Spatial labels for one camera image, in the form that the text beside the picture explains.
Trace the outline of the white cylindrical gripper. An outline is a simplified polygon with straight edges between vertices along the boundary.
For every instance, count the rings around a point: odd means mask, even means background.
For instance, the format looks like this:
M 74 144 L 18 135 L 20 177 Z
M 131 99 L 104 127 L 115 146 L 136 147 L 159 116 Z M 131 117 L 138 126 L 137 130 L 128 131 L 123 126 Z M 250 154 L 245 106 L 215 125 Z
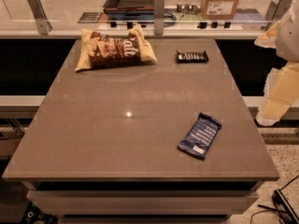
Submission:
M 256 46 L 274 49 L 286 61 L 299 61 L 299 0 L 294 0 L 280 21 L 258 36 Z M 299 99 L 299 63 L 287 63 L 283 68 L 272 68 L 267 76 L 263 99 L 258 107 L 257 122 L 272 126 Z

